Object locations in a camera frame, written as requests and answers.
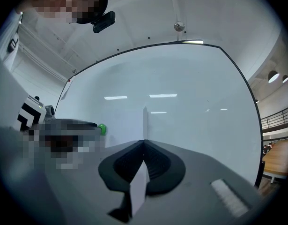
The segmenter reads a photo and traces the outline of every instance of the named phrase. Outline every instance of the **ceiling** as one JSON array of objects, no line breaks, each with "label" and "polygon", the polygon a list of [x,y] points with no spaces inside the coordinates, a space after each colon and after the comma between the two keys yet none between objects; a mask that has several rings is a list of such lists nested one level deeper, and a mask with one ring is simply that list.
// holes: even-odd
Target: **ceiling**
[{"label": "ceiling", "polygon": [[[111,55],[136,47],[202,39],[222,47],[249,79],[263,64],[280,23],[261,0],[109,0],[116,23],[94,34],[90,24],[57,23],[23,14],[20,48],[66,80]],[[183,21],[186,33],[174,23]]]},{"label": "ceiling", "polygon": [[[280,78],[268,83],[268,74],[271,70],[276,70],[280,74]],[[267,62],[263,64],[260,71],[255,74],[255,77],[249,81],[255,98],[261,101],[278,90],[284,85],[282,83],[284,75],[288,76],[288,35],[283,31],[277,40],[275,48],[272,50],[272,54],[267,58]]]}]

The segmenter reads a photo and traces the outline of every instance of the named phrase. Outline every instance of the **railing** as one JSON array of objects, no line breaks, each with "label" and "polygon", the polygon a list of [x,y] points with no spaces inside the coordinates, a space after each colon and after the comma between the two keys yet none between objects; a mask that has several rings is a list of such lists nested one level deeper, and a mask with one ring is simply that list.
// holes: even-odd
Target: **railing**
[{"label": "railing", "polygon": [[286,123],[288,123],[288,108],[261,119],[262,129],[272,128]]}]

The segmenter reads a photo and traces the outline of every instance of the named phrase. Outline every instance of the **black edge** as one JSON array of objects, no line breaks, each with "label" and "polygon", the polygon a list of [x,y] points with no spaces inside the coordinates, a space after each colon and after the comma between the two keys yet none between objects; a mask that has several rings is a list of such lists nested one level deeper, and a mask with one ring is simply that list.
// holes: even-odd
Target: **black edge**
[{"label": "black edge", "polygon": [[261,166],[260,166],[260,172],[257,174],[256,182],[254,185],[256,188],[259,188],[259,186],[260,186],[262,175],[263,175],[264,169],[265,169],[265,165],[266,165],[265,161],[262,161]]},{"label": "black edge", "polygon": [[96,62],[96,63],[94,63],[94,64],[86,67],[86,68],[83,69],[82,71],[74,74],[74,76],[77,76],[79,73],[85,71],[86,69],[88,69],[88,68],[90,68],[90,67],[92,67],[92,66],[94,66],[94,65],[96,65],[96,64],[98,64],[98,63],[100,63],[100,62],[103,62],[103,61],[105,61],[105,60],[107,60],[107,59],[116,57],[116,56],[121,55],[121,54],[124,54],[124,53],[128,53],[128,52],[132,52],[132,51],[135,51],[135,50],[147,48],[147,47],[162,46],[162,45],[183,44],[183,45],[209,46],[209,47],[215,47],[215,48],[221,49],[221,51],[230,59],[230,61],[233,63],[233,65],[237,68],[238,72],[240,73],[240,75],[242,76],[243,80],[245,81],[245,83],[246,83],[246,85],[247,85],[247,87],[248,87],[248,89],[249,89],[249,91],[250,91],[250,93],[251,93],[251,96],[252,96],[252,98],[253,98],[253,102],[254,102],[254,105],[255,105],[255,109],[256,109],[256,112],[257,112],[257,115],[258,115],[259,128],[260,128],[261,144],[260,144],[260,160],[259,160],[259,166],[258,166],[258,173],[261,173],[260,167],[261,167],[262,153],[263,153],[263,149],[262,149],[263,136],[262,136],[261,118],[260,118],[260,114],[259,114],[259,110],[258,110],[257,104],[255,103],[255,97],[254,97],[254,95],[253,95],[253,92],[252,92],[252,90],[251,90],[251,88],[250,88],[250,86],[249,86],[249,84],[248,84],[245,76],[243,75],[243,73],[241,72],[241,70],[238,68],[238,66],[236,65],[236,63],[232,60],[232,58],[231,58],[221,47],[215,46],[215,45],[210,45],[210,44],[190,44],[190,43],[183,43],[183,42],[185,42],[185,41],[192,41],[192,40],[182,40],[182,41],[176,41],[176,42],[158,43],[158,44],[152,44],[152,45],[147,45],[147,46],[142,46],[142,47],[136,47],[136,48],[133,48],[133,49],[124,51],[124,52],[119,52],[119,53],[117,53],[117,54],[114,54],[114,55],[112,55],[112,56],[110,56],[110,57],[108,57],[108,58],[102,59],[101,61],[98,61],[98,62]]}]

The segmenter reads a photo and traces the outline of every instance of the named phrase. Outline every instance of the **ceiling light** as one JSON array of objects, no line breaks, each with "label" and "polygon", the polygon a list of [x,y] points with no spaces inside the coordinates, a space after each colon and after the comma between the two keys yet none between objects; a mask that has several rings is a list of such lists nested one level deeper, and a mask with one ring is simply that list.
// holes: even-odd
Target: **ceiling light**
[{"label": "ceiling light", "polygon": [[288,76],[284,75],[283,78],[282,78],[282,82],[285,83],[287,80],[288,80]]},{"label": "ceiling light", "polygon": [[167,113],[167,112],[151,112],[151,114],[161,114],[161,113]]},{"label": "ceiling light", "polygon": [[151,98],[173,98],[176,97],[177,94],[158,94],[158,95],[149,95]]},{"label": "ceiling light", "polygon": [[105,100],[116,100],[116,99],[126,99],[127,96],[120,96],[120,97],[105,97]]},{"label": "ceiling light", "polygon": [[193,40],[193,41],[184,41],[183,43],[203,44],[203,41],[202,40]]},{"label": "ceiling light", "polygon": [[274,82],[277,79],[277,77],[279,77],[279,73],[273,70],[269,72],[267,79],[269,80],[269,83],[271,83],[271,82]]}]

